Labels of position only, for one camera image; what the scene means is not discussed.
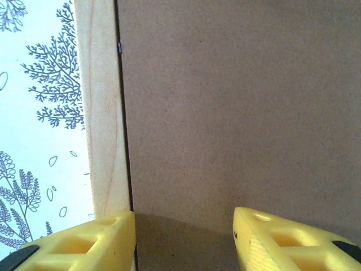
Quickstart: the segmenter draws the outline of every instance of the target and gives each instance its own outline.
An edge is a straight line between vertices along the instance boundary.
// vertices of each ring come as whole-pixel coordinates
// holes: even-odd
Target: wood grain
[[[112,1],[75,1],[81,84],[96,217],[129,210]]]

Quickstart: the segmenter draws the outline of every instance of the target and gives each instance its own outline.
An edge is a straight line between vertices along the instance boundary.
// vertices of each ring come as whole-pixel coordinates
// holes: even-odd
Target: fern print
[[[71,5],[72,2],[69,1],[56,11],[56,17],[62,23],[59,35],[56,38],[51,36],[49,45],[28,45],[29,55],[36,62],[21,66],[31,79],[38,82],[37,86],[28,89],[35,93],[35,99],[41,103],[55,104],[37,111],[37,119],[41,122],[46,120],[53,128],[62,123],[66,129],[84,129],[74,12]]]
[[[45,227],[46,227],[46,235],[52,234],[52,228],[51,228],[50,223],[48,221],[45,222]]]
[[[0,1],[0,30],[18,32],[23,23],[19,18],[28,14],[26,7],[20,0]]]
[[[37,212],[41,195],[39,182],[30,171],[19,170],[20,184],[15,174],[10,155],[0,151],[0,182],[5,184],[0,186],[0,242],[18,249],[33,241],[27,217],[29,211]],[[49,222],[46,222],[46,231],[52,233]]]

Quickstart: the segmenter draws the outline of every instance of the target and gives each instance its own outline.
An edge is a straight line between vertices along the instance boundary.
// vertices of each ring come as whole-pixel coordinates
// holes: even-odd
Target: hardboard panel
[[[141,271],[237,269],[237,206],[361,244],[357,1],[118,7]]]

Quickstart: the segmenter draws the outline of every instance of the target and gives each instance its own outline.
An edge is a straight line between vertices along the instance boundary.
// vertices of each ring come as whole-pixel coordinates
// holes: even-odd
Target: white paper
[[[73,17],[0,0],[0,259],[94,218]]]

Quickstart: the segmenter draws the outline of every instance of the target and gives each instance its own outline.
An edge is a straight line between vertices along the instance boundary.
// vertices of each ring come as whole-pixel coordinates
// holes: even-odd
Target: wooden board
[[[359,1],[118,2],[140,271],[237,270],[237,206],[361,243]]]
[[[112,1],[75,1],[96,217],[130,209]]]

